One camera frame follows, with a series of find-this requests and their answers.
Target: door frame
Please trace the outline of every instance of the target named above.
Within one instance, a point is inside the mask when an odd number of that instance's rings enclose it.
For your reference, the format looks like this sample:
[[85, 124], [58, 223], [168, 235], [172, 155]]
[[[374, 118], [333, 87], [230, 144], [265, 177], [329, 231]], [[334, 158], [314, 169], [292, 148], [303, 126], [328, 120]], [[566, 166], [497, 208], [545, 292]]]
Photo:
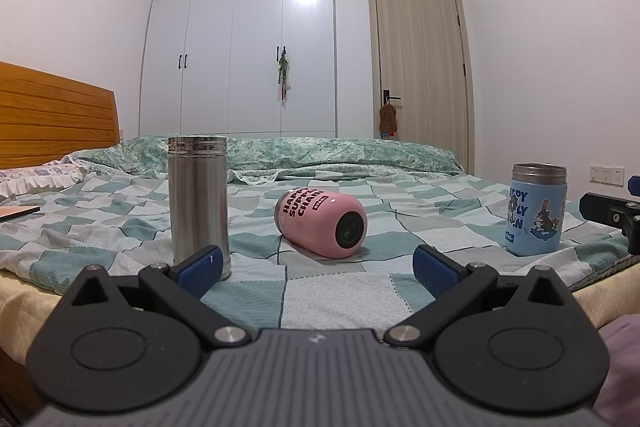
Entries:
[[[462, 40], [462, 55], [466, 70], [466, 121], [467, 121], [467, 158], [466, 172], [473, 174], [476, 164], [476, 131], [474, 118], [474, 90], [471, 74], [471, 60], [469, 54], [469, 40], [466, 34], [465, 12], [462, 0], [456, 1], [456, 9], [460, 17], [460, 39]], [[378, 7], [376, 0], [369, 0], [369, 21], [371, 26], [371, 65], [373, 72], [373, 136], [378, 137], [380, 131], [380, 107], [382, 106], [382, 84], [380, 79], [380, 40], [378, 37]]]

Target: wooden headboard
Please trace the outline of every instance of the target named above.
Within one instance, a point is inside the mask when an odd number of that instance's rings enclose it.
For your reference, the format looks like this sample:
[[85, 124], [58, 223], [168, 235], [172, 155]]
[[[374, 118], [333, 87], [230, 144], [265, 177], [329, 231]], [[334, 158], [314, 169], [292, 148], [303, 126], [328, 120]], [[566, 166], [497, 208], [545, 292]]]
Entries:
[[119, 141], [113, 91], [0, 62], [0, 169]]

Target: book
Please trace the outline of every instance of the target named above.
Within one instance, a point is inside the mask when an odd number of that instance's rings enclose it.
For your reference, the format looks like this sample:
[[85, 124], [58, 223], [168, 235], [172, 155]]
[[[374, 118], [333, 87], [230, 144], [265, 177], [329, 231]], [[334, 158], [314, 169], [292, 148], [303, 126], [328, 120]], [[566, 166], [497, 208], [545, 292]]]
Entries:
[[0, 223], [16, 217], [33, 214], [39, 210], [39, 206], [0, 206]]

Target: metal rim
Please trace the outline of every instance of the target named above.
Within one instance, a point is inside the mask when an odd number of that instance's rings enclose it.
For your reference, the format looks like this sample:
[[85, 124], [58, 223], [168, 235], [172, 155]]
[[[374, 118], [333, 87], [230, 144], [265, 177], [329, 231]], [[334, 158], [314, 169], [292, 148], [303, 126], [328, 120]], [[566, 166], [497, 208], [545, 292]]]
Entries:
[[167, 143], [170, 155], [226, 155], [226, 138], [223, 136], [171, 136]]
[[511, 179], [534, 185], [564, 185], [566, 168], [545, 163], [516, 163]]

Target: floral pillowcase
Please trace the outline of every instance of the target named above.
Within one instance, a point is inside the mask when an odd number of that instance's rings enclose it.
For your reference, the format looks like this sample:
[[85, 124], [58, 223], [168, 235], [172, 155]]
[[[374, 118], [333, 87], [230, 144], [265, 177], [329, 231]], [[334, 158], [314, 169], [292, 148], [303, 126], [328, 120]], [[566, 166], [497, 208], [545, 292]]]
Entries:
[[79, 166], [53, 162], [38, 167], [0, 170], [0, 204], [7, 198], [62, 190], [84, 180]]
[[24, 167], [20, 169], [0, 170], [0, 183], [29, 176], [64, 176], [80, 172], [81, 169], [71, 164], [41, 165], [39, 167]]

